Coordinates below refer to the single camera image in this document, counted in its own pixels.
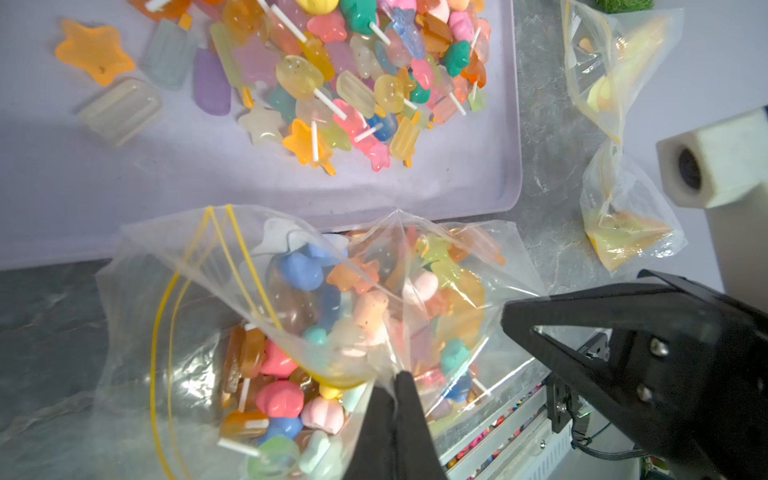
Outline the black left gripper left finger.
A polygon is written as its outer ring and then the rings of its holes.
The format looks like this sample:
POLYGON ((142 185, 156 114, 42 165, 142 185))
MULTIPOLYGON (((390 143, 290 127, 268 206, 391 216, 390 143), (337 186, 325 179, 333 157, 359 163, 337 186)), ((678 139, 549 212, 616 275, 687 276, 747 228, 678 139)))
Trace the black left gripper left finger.
POLYGON ((395 401, 373 388, 362 429, 344 480, 390 480, 395 476, 395 401))

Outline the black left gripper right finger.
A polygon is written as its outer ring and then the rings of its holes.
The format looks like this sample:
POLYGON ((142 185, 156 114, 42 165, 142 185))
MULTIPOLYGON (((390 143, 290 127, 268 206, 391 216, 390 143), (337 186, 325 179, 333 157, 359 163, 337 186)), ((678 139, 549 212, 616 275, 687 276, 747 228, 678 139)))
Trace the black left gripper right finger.
POLYGON ((414 377, 408 371, 394 382, 395 478, 400 480, 446 480, 430 434, 414 377))

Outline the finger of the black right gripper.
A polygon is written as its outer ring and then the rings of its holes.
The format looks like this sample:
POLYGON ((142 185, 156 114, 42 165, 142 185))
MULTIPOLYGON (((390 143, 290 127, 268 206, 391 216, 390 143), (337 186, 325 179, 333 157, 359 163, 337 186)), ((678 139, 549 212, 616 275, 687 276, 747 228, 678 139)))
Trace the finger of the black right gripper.
POLYGON ((644 270, 508 302, 504 333, 680 479, 767 475, 767 315, 644 270))

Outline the ziploc bag of candies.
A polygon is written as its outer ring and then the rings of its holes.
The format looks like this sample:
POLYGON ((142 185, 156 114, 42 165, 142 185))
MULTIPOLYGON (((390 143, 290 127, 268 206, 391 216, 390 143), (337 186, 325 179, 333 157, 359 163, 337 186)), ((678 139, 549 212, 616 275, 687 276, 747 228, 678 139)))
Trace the ziploc bag of candies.
POLYGON ((232 205, 125 226, 96 280, 100 479, 338 479, 373 393, 408 372, 454 419, 503 305, 546 292, 510 222, 323 234, 232 205))
POLYGON ((601 144, 584 171, 580 208, 585 234, 612 275, 627 264, 672 257, 687 245, 670 204, 611 139, 601 144))
POLYGON ((580 1, 563 1, 561 14, 569 97, 621 143, 629 110, 681 40, 684 10, 606 14, 580 1))

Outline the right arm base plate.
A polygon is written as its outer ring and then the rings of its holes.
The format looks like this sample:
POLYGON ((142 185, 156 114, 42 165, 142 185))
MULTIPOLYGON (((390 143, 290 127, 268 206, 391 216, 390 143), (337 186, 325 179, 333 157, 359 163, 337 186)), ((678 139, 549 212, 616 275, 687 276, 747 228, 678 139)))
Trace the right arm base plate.
MULTIPOLYGON (((608 335, 599 332, 577 349, 579 355, 588 359, 607 361, 609 357, 608 335)), ((556 434, 566 428, 577 440, 586 437, 593 407, 577 394, 560 376, 551 373, 546 381, 546 407, 552 431, 556 434)))

